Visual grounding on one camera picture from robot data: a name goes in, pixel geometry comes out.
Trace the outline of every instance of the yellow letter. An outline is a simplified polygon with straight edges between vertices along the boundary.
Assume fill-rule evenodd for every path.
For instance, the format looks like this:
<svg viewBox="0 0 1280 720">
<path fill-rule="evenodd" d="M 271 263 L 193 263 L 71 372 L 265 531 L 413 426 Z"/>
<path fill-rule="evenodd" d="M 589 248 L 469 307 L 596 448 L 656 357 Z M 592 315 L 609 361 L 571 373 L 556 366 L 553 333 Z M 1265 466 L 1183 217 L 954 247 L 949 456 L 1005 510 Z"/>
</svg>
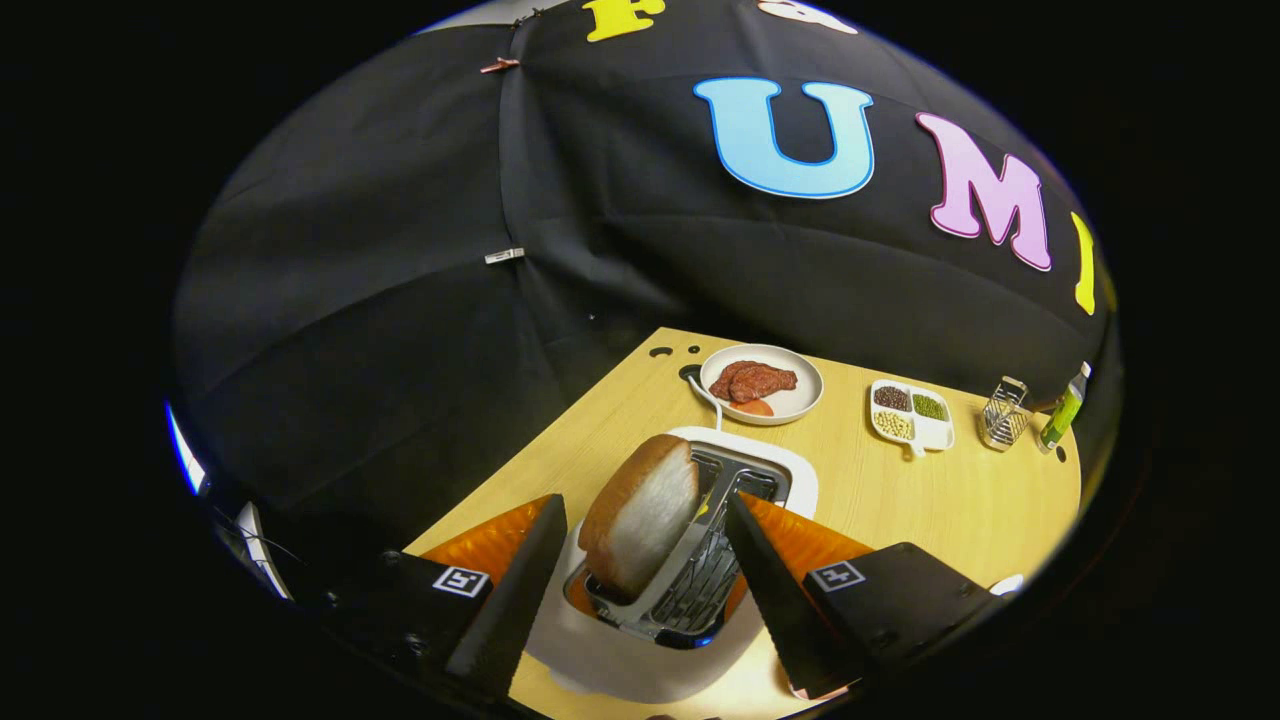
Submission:
<svg viewBox="0 0 1280 720">
<path fill-rule="evenodd" d="M 628 32 L 653 27 L 649 18 L 637 18 L 636 13 L 657 15 L 667 9 L 663 0 L 591 0 L 582 5 L 584 10 L 595 14 L 595 29 L 586 36 L 588 42 L 608 40 Z"/>
<path fill-rule="evenodd" d="M 1075 233 L 1080 236 L 1080 281 L 1075 283 L 1075 304 L 1084 307 L 1089 315 L 1093 314 L 1093 236 L 1089 228 L 1084 227 L 1084 220 L 1071 213 L 1071 222 L 1075 223 Z"/>
</svg>

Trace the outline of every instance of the bread crust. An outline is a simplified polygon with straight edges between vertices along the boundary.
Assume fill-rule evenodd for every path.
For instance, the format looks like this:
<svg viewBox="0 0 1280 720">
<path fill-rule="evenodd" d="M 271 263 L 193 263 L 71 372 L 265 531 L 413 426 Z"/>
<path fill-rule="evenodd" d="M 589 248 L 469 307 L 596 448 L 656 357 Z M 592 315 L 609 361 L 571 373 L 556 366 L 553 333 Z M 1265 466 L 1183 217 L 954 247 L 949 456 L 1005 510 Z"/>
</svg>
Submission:
<svg viewBox="0 0 1280 720">
<path fill-rule="evenodd" d="M 605 585 L 616 585 L 609 582 L 618 577 L 617 559 L 609 550 L 609 530 L 618 512 L 631 501 L 640 487 L 649 479 L 649 475 L 662 465 L 663 460 L 675 451 L 682 450 L 685 460 L 692 464 L 692 447 L 689 441 L 671 434 L 654 436 L 643 443 L 627 457 L 621 466 L 604 484 L 600 493 L 595 496 L 591 507 L 582 520 L 582 529 L 577 536 L 577 546 L 586 551 L 586 566 L 591 574 Z M 698 473 L 692 473 L 694 493 L 698 492 Z"/>
</svg>

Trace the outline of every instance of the pink letter m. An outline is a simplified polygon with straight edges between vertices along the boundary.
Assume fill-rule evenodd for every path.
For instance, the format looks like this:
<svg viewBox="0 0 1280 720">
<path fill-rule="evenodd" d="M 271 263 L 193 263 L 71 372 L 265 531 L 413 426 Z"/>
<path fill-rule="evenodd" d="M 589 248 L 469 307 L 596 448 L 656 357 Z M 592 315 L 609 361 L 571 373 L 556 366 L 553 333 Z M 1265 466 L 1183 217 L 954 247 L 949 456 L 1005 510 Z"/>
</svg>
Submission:
<svg viewBox="0 0 1280 720">
<path fill-rule="evenodd" d="M 933 135 L 942 159 L 942 204 L 929 213 L 933 224 L 960 237 L 978 237 L 982 225 L 969 209 L 969 193 L 978 197 L 982 217 L 987 220 L 991 241 L 1004 245 L 1014 213 L 1018 233 L 1010 246 L 1019 260 L 1037 270 L 1048 272 L 1048 237 L 1044 233 L 1044 202 L 1036 170 L 1012 155 L 1005 155 L 1000 177 L 992 172 L 969 133 L 955 123 L 928 113 L 915 115 L 915 122 Z"/>
</svg>

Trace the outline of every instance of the grain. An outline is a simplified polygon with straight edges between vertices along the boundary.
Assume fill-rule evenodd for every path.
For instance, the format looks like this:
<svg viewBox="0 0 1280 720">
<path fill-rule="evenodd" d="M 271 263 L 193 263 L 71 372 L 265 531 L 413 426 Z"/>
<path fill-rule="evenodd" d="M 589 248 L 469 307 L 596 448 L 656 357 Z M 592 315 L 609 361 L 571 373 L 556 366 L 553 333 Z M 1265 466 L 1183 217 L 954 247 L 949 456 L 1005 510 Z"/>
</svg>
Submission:
<svg viewBox="0 0 1280 720">
<path fill-rule="evenodd" d="M 915 428 L 911 421 L 896 413 L 876 413 L 872 416 L 872 421 L 876 423 L 877 428 L 884 430 L 886 434 L 902 439 L 915 438 Z"/>
<path fill-rule="evenodd" d="M 897 389 L 896 387 L 884 386 L 876 389 L 877 405 L 883 405 L 884 407 L 892 407 L 893 410 L 901 410 L 904 413 L 911 411 L 911 401 L 908 400 L 906 393 Z"/>
<path fill-rule="evenodd" d="M 933 418 L 934 420 L 946 420 L 947 411 L 941 402 L 933 400 L 932 397 L 925 397 L 923 395 L 911 393 L 911 401 L 915 402 L 915 411 L 925 418 Z"/>
</svg>

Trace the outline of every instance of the wire basket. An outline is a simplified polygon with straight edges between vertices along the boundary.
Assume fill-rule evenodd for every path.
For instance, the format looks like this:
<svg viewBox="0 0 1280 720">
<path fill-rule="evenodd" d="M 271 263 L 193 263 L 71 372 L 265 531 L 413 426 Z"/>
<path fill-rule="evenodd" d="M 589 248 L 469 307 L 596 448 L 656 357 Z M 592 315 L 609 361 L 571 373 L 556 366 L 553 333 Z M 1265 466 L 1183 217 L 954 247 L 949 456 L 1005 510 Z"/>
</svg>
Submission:
<svg viewBox="0 0 1280 720">
<path fill-rule="evenodd" d="M 1030 410 L 1023 407 L 1025 398 L 1025 384 L 1007 375 L 1000 378 L 982 410 L 982 442 L 987 447 L 1004 452 L 1014 446 L 1032 419 Z"/>
</svg>

